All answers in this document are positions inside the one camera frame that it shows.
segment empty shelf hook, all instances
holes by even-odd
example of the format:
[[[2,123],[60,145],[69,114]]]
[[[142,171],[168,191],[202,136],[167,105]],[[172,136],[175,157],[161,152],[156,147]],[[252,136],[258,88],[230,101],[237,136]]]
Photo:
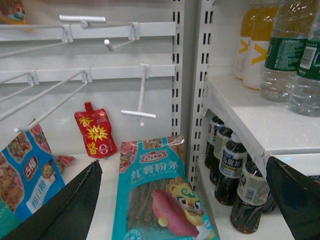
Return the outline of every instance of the empty shelf hook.
[[[112,44],[110,43],[110,41],[109,41],[108,39],[106,39],[106,40],[104,40],[104,44],[106,45],[106,47],[108,48],[108,50],[109,50],[110,52],[113,52],[113,51],[115,51],[115,50],[118,49],[118,48],[121,48],[121,47],[123,47],[123,46],[125,46],[125,45],[127,45],[127,44],[130,44],[130,43],[133,43],[134,41],[135,41],[135,40],[129,40],[129,41],[126,41],[126,42],[117,44],[117,45],[112,45]]]
[[[66,101],[68,101],[71,97],[73,97],[77,92],[79,92],[84,86],[87,85],[88,83],[88,76],[87,73],[85,71],[82,71],[80,74],[83,74],[84,77],[84,83],[78,87],[75,91],[73,91],[72,93],[70,93],[65,99],[63,99],[62,101],[60,101],[57,105],[55,105],[54,107],[52,107],[50,110],[48,110],[47,112],[45,112],[42,116],[40,116],[39,118],[37,118],[35,121],[33,121],[31,124],[29,124],[26,127],[16,127],[14,128],[14,131],[17,132],[27,132],[30,131],[31,129],[33,129],[38,123],[40,123],[43,119],[45,119],[46,117],[48,117],[51,113],[53,113],[57,108],[59,108],[62,104],[64,104]]]
[[[150,65],[140,64],[140,67],[142,68],[142,76],[141,76],[141,87],[140,87],[138,110],[137,111],[121,110],[121,114],[138,117],[137,120],[140,121],[140,126],[143,127],[145,125],[143,118],[156,119],[157,116],[155,114],[143,112],[144,104],[145,104],[145,82],[146,82],[146,78],[149,78]]]
[[[12,94],[10,94],[8,96],[5,96],[5,97],[1,98],[0,99],[0,103],[4,102],[4,101],[6,101],[6,100],[8,100],[8,99],[20,94],[20,93],[22,93],[22,92],[24,92],[24,91],[26,91],[26,90],[28,90],[30,88],[33,88],[35,84],[39,84],[38,80],[34,79],[34,78],[36,78],[35,72],[34,72],[34,76],[32,75],[31,72],[26,72],[26,73],[23,73],[23,74],[20,74],[20,75],[17,75],[17,76],[2,80],[2,81],[0,81],[0,84],[9,82],[11,80],[14,80],[14,79],[17,79],[17,78],[20,78],[20,77],[23,77],[23,76],[27,76],[28,77],[28,83],[30,84],[30,86],[25,87],[24,89],[21,89],[21,90],[19,90],[17,92],[14,92],[14,93],[12,93]]]
[[[44,90],[43,92],[39,93],[38,95],[30,98],[29,100],[23,102],[22,104],[12,108],[11,110],[3,113],[0,115],[0,121],[2,121],[3,119],[6,119],[7,117],[11,116],[12,114],[16,113],[17,111],[25,108],[26,106],[30,105],[31,103],[33,103],[34,101],[42,98],[44,95],[46,95],[47,93],[53,91],[54,89],[56,89],[57,87],[59,87],[60,85],[63,85],[65,83],[67,83],[68,81],[70,81],[71,79],[75,78],[76,76],[85,73],[85,70],[81,70],[80,72],[72,75],[70,78],[65,79],[63,81],[58,82],[57,84],[53,85],[52,87],[48,88],[47,90]]]
[[[25,54],[25,53],[31,53],[31,52],[42,50],[42,49],[48,49],[48,48],[53,48],[61,45],[66,45],[68,42],[73,41],[72,37],[70,37],[70,33],[68,33],[66,28],[62,25],[0,25],[0,30],[1,29],[44,29],[44,28],[51,28],[51,29],[61,28],[62,42],[47,44],[44,46],[30,47],[26,49],[17,50],[17,51],[0,53],[0,58],[6,58],[6,57],[15,56],[15,55]]]
[[[104,16],[71,16],[71,15],[59,15],[61,22],[80,23],[83,29],[91,27],[91,24],[106,24],[106,18]]]

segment orange juice bottle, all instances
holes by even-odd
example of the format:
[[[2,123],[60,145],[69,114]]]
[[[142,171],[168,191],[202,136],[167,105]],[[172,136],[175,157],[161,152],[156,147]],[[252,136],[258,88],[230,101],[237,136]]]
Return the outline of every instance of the orange juice bottle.
[[[243,74],[243,84],[247,88],[255,90],[260,88],[261,74],[280,3],[281,0],[263,0],[263,8],[255,17]]]
[[[236,53],[234,66],[234,76],[237,79],[242,79],[244,76],[252,28],[254,26],[257,13],[262,9],[262,7],[263,0],[251,0],[250,9],[243,16],[238,51]]]

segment white metal shelf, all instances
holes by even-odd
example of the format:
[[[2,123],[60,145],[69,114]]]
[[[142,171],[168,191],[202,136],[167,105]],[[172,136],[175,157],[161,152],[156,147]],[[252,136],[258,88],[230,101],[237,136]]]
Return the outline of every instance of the white metal shelf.
[[[63,36],[62,26],[70,30],[73,40],[80,39],[101,39],[101,38],[127,38],[131,31],[131,26],[103,26],[83,29],[80,24],[63,24],[55,27],[28,29],[9,28],[2,29],[0,26],[0,41],[43,41],[61,40]],[[139,22],[137,23],[140,37],[165,37],[176,35],[175,22]]]
[[[107,80],[107,79],[133,79],[141,77],[141,68],[136,66],[113,66],[113,67],[88,67],[88,68],[69,68],[69,69],[36,69],[33,71],[17,70],[17,71],[1,71],[0,80],[10,79],[15,76],[20,76],[26,73],[34,73],[39,82],[57,82],[65,79],[81,70],[87,70],[90,73],[92,80]],[[151,65],[149,77],[173,77],[176,74],[176,65]],[[81,80],[81,76],[77,76],[72,81]],[[26,83],[28,76],[23,75],[8,83]]]
[[[320,174],[320,119],[260,97],[233,75],[207,76],[203,113],[210,109],[233,129],[266,176],[269,156],[305,175]]]
[[[222,205],[215,198],[216,186],[210,181],[210,170],[205,166],[204,158],[205,156],[201,155],[197,162],[195,190],[200,198],[205,200],[206,210],[212,213],[211,222],[215,224],[220,240],[294,239],[278,207],[270,213],[262,214],[256,232],[238,232],[230,221],[232,206]]]

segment white bottle cap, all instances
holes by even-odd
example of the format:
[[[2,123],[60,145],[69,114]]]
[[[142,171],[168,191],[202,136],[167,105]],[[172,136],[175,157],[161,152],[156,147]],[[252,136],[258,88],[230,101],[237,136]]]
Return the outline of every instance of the white bottle cap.
[[[239,139],[238,135],[235,132],[231,134],[231,140],[234,141],[235,143],[241,144],[241,140]]]

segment brand logo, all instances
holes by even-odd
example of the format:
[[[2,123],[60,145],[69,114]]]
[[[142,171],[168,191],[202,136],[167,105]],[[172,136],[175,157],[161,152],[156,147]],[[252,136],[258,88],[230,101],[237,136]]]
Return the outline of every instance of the brand logo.
[[[162,150],[162,151],[152,151],[149,152],[147,154],[144,154],[141,156],[141,163],[150,163],[150,162],[155,162],[155,161],[159,161],[161,159],[164,159],[168,156],[167,151],[166,150]]]
[[[38,165],[39,163],[36,156],[33,156],[29,159],[23,170],[24,176],[27,180],[30,180],[33,177],[38,168]]]

